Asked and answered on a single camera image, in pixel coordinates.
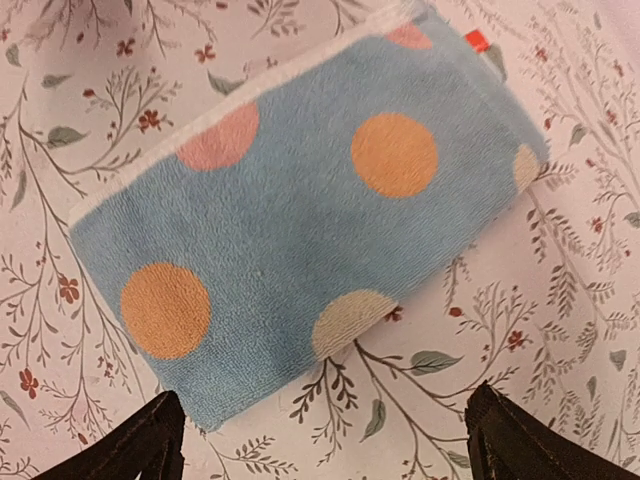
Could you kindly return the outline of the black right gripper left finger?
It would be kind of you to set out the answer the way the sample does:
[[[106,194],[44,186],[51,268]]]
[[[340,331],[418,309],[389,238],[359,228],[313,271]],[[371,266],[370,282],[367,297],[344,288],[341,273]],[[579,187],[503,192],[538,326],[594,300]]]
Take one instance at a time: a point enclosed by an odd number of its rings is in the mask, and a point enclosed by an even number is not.
[[[41,480],[180,480],[184,411],[165,391],[88,449],[39,474]]]

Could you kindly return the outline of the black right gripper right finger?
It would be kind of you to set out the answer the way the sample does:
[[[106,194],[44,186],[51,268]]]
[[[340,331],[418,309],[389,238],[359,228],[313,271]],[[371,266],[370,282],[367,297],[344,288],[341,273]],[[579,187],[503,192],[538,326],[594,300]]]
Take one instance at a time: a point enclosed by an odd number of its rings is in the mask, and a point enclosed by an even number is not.
[[[486,382],[469,397],[464,420],[474,479],[635,478],[557,434]]]

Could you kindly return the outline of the light blue towel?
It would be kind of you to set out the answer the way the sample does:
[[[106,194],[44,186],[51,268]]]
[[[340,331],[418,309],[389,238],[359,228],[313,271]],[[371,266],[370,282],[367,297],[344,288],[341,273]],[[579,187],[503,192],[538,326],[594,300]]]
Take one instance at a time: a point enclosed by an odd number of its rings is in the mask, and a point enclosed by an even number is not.
[[[234,87],[80,205],[71,240],[212,431],[393,313],[547,157],[469,40],[401,1]]]

